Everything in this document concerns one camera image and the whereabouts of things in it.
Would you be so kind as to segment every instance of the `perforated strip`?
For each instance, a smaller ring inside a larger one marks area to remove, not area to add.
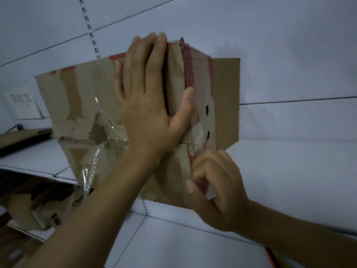
[[[147,212],[147,207],[146,207],[146,204],[145,204],[145,200],[144,199],[141,199],[141,200],[142,200],[142,204],[144,205],[145,215],[149,216],[149,213]]]
[[[79,0],[79,2],[81,3],[81,8],[82,8],[83,16],[84,16],[84,18],[86,19],[86,24],[87,24],[87,27],[88,27],[88,31],[89,31],[88,33],[89,33],[89,35],[90,35],[90,39],[91,39],[91,41],[92,41],[92,44],[93,44],[95,53],[96,53],[96,55],[97,55],[97,58],[99,59],[99,58],[100,58],[100,54],[99,54],[99,50],[98,50],[98,47],[97,47],[97,43],[96,43],[96,41],[95,41],[95,39],[94,39],[94,34],[93,34],[93,31],[92,31],[92,27],[91,27],[91,25],[90,25],[90,23],[89,23],[89,18],[88,18],[87,10],[86,10],[86,8],[85,8],[85,6],[84,6],[83,0]]]

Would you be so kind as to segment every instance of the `person's right hand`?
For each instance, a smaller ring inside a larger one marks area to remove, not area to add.
[[[203,178],[217,195],[211,200],[199,189]],[[206,224],[238,234],[247,230],[250,201],[238,166],[224,150],[203,152],[192,165],[192,180],[185,185],[187,204]]]

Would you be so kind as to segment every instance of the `pinky finger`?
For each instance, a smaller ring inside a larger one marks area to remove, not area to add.
[[[125,100],[125,92],[123,86],[123,63],[115,60],[114,74],[114,93],[117,101],[121,104]]]

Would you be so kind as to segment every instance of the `person's left hand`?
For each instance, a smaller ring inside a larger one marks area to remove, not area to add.
[[[167,115],[162,67],[167,47],[164,32],[135,36],[124,63],[115,63],[114,91],[122,107],[129,149],[158,165],[179,142],[195,113],[194,89],[185,90],[174,117]]]

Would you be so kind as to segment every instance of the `forearm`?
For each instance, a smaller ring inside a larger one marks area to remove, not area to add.
[[[27,267],[103,267],[132,203],[154,166],[128,149],[117,168],[46,241]]]
[[[244,236],[306,267],[357,267],[357,242],[251,202]]]

